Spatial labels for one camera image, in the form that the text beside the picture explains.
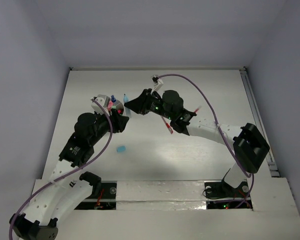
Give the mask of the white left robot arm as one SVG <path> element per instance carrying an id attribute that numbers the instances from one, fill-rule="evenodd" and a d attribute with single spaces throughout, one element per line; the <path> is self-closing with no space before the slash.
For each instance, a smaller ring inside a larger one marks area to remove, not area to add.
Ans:
<path id="1" fill-rule="evenodd" d="M 82 171 L 98 158 L 93 155 L 94 145 L 106 134 L 123 132 L 128 121 L 129 117 L 115 109 L 81 114 L 48 182 L 10 218 L 8 238 L 16 234 L 23 240 L 54 240 L 62 220 L 81 201 L 101 192 L 101 177 Z"/>

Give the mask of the blue eraser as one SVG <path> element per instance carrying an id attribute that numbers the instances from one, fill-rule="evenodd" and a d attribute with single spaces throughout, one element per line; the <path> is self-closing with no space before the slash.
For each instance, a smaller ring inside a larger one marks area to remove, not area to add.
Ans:
<path id="1" fill-rule="evenodd" d="M 118 147 L 116 148 L 116 151 L 117 151 L 118 153 L 123 153 L 123 152 L 126 151 L 126 147 L 125 147 L 124 145 L 118 146 Z"/>

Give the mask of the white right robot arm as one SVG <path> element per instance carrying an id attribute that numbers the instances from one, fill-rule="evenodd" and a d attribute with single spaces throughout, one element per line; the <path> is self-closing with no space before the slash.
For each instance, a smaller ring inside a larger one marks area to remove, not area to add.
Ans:
<path id="1" fill-rule="evenodd" d="M 195 112 L 184 108 L 184 100 L 175 90 L 166 90 L 159 95 L 154 90 L 144 89 L 140 96 L 125 102 L 124 106 L 136 114 L 152 112 L 170 120 L 170 127 L 177 133 L 226 146 L 235 164 L 221 181 L 214 182 L 205 191 L 210 199 L 240 197 L 240 185 L 247 175 L 258 172 L 270 151 L 269 144 L 254 124 L 232 126 L 198 118 Z"/>

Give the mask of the red gel pen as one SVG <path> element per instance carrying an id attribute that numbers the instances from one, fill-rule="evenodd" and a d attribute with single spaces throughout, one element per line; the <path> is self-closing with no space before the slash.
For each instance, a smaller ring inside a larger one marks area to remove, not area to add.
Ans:
<path id="1" fill-rule="evenodd" d="M 167 127 L 169 133 L 172 135 L 174 132 L 173 132 L 173 129 L 171 128 L 171 126 L 168 124 L 168 122 L 166 121 L 166 119 L 163 116 L 161 117 L 161 119 L 164 122 L 165 126 Z"/>

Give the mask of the pink crayon bottle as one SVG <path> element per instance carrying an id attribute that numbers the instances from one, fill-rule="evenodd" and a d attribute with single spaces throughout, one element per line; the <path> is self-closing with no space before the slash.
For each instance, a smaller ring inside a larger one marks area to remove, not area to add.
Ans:
<path id="1" fill-rule="evenodd" d="M 107 106 L 108 111 L 110 111 L 112 109 L 113 105 L 114 105 L 114 103 L 112 101 L 110 101 L 108 103 L 108 106 Z"/>

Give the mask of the blue capped glue bottle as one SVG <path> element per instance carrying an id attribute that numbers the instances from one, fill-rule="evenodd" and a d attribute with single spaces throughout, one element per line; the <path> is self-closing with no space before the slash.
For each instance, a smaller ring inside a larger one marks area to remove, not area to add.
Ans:
<path id="1" fill-rule="evenodd" d="M 116 98 L 114 95 L 111 95 L 111 101 L 114 103 L 116 101 Z"/>

